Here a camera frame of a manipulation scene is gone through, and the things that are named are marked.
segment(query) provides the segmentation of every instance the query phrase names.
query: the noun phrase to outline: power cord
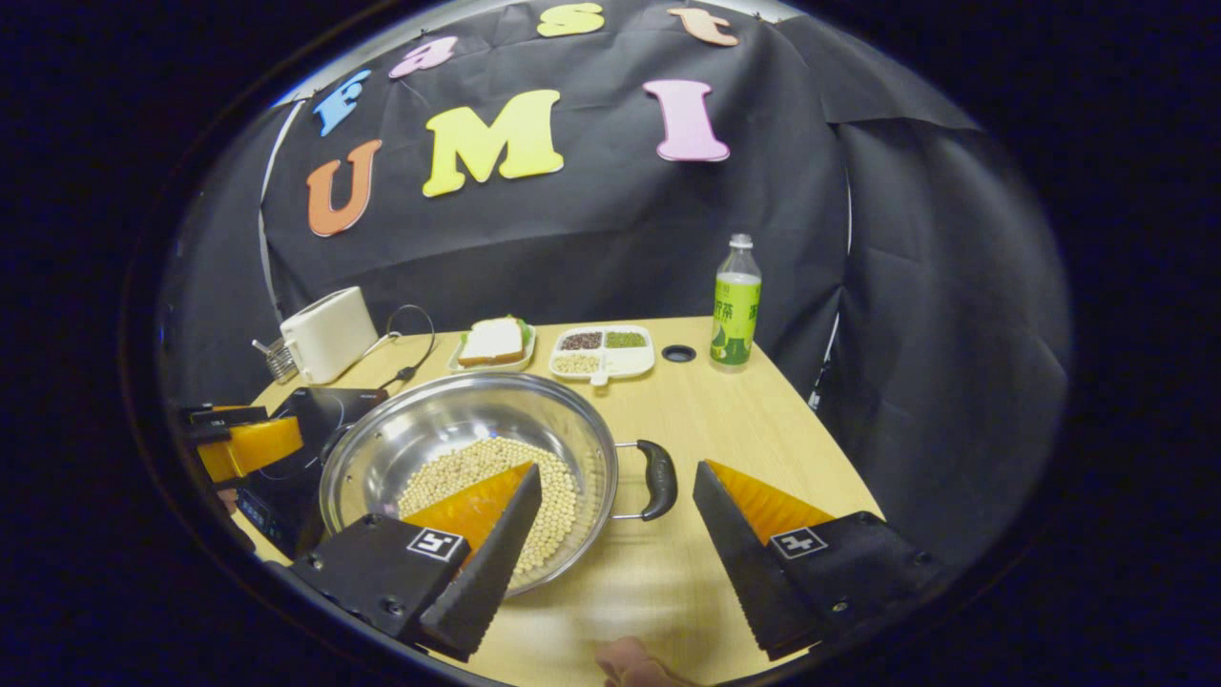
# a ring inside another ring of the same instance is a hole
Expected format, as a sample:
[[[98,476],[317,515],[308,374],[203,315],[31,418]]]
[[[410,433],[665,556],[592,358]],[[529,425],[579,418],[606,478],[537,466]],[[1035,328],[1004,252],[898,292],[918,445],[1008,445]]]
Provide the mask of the power cord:
[[[424,365],[424,361],[429,360],[429,356],[431,356],[432,351],[436,349],[437,327],[432,325],[432,317],[429,316],[429,312],[424,308],[421,308],[419,305],[413,305],[413,304],[399,305],[399,308],[397,310],[394,310],[393,312],[391,312],[389,318],[386,320],[386,336],[383,336],[382,339],[379,340],[379,343],[385,342],[385,340],[393,340],[394,338],[398,338],[399,336],[403,336],[398,331],[392,329],[391,325],[394,323],[394,316],[398,312],[400,312],[403,310],[409,310],[409,309],[411,309],[411,310],[420,310],[420,314],[424,315],[424,318],[429,320],[429,333],[430,333],[429,350],[425,351],[424,358],[421,358],[414,366],[407,366],[405,369],[398,371],[394,375],[394,377],[392,377],[391,379],[386,381],[386,383],[382,384],[381,387],[379,387],[377,389],[386,389],[387,387],[389,387],[391,384],[394,384],[396,382],[410,382],[415,377],[416,371],[420,370],[420,366]],[[377,348],[379,343],[375,343],[374,349]]]

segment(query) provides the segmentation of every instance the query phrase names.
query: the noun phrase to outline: white plate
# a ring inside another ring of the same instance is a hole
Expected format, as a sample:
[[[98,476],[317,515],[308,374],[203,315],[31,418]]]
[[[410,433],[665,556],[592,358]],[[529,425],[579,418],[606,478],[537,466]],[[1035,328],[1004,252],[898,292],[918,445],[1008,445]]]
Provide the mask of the white plate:
[[[629,333],[641,333],[645,336],[645,345],[636,347],[634,349],[607,349],[607,337],[606,334],[612,331],[621,331]],[[560,347],[564,339],[574,333],[590,333],[597,332],[602,334],[601,345],[597,349],[576,349],[571,351],[564,351]],[[556,360],[564,359],[569,356],[593,356],[598,359],[598,370],[592,373],[564,373],[556,370]],[[590,384],[595,387],[604,386],[609,379],[614,378],[626,378],[637,377],[645,375],[646,372],[653,370],[653,362],[657,354],[653,351],[653,337],[650,336],[648,329],[643,326],[636,326],[631,323],[621,325],[609,325],[609,326],[578,326],[569,328],[568,331],[559,334],[556,338],[556,348],[551,353],[551,361],[548,362],[548,369],[551,369],[551,375],[560,379],[589,379]]]
[[[530,331],[530,340],[526,340],[526,358],[516,361],[514,364],[504,364],[501,366],[471,366],[464,369],[458,364],[458,358],[462,356],[462,348],[464,347],[463,340],[458,340],[458,348],[454,349],[454,355],[449,356],[449,372],[521,372],[530,367],[530,361],[534,360],[534,343],[538,339],[538,332],[535,331],[532,323],[527,323],[526,328]]]

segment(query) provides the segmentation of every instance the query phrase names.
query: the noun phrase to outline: wooden table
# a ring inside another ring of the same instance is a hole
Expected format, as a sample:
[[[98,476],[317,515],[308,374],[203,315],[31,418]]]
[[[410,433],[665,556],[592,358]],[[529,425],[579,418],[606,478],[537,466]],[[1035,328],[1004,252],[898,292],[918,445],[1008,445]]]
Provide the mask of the wooden table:
[[[758,348],[744,372],[725,375],[709,365],[711,317],[596,323],[648,327],[657,364],[639,378],[612,379],[603,389],[569,384],[597,409],[615,441],[648,439],[669,450],[679,480],[678,504],[652,522],[607,521],[595,544],[564,575],[501,606],[470,663],[437,658],[529,687],[602,685],[593,648],[625,635],[640,637],[674,671],[701,683],[753,675],[783,663],[769,661],[755,643],[691,500],[696,464],[716,460],[834,516],[862,510],[882,516],[882,511],[814,414]],[[551,377],[551,350],[569,326],[537,327],[534,360],[525,372]],[[437,350],[413,387],[448,375],[446,364],[459,336],[437,334]],[[662,359],[661,350],[672,343],[695,349],[696,360],[673,364]],[[426,349],[427,336],[387,342],[332,387],[376,388]],[[255,405],[275,409],[297,386],[274,386]],[[388,390],[394,395],[407,387],[396,383]],[[639,513],[648,502],[643,469],[639,451],[619,451],[619,491],[612,514]],[[234,519],[254,539],[259,556],[288,563],[241,513]]]

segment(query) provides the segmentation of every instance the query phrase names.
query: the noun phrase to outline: hand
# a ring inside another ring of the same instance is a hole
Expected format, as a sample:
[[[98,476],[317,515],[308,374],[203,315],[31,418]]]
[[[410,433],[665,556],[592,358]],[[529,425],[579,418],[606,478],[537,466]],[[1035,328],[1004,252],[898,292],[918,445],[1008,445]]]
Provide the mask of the hand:
[[[225,510],[230,515],[237,513],[237,489],[221,489],[216,495],[220,497],[221,503],[225,504]]]
[[[698,687],[670,672],[635,637],[598,647],[593,660],[607,674],[604,687]]]

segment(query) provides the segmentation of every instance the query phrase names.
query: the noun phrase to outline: yellow letter m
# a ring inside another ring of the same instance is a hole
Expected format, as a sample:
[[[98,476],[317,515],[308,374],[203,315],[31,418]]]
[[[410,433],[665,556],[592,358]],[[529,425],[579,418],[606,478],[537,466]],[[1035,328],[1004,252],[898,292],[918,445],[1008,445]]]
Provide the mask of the yellow letter m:
[[[455,107],[436,115],[425,124],[433,132],[432,176],[424,183],[427,196],[462,188],[466,174],[458,171],[458,157],[480,183],[492,176],[492,167],[508,146],[501,176],[516,178],[559,171],[564,157],[551,144],[551,106],[558,90],[527,90],[514,95],[492,126],[475,110]]]

